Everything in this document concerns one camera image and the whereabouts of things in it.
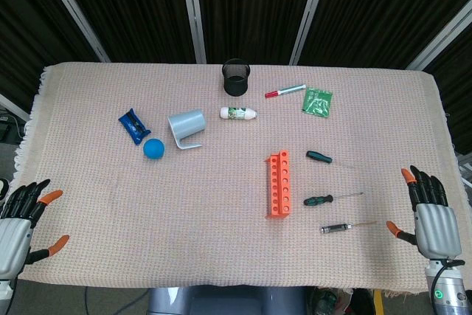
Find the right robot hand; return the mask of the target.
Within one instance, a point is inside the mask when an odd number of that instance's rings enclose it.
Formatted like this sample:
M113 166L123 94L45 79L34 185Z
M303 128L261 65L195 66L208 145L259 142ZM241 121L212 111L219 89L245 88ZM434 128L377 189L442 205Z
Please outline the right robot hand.
M397 238L417 247L429 260L453 260L462 253L454 210L448 205L445 188L436 176L430 176L415 166L403 168L401 174L409 191L414 213L414 233L386 222Z

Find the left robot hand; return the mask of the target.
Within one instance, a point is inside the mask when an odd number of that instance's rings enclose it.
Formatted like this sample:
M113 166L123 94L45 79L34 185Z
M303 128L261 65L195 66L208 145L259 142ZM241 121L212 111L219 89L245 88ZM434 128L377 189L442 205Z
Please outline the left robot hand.
M34 229L46 207L62 196L62 190L41 195L50 180L32 182L13 191L1 207L1 280L14 280L25 265L58 253L69 241L61 236L56 243L35 252L30 250Z

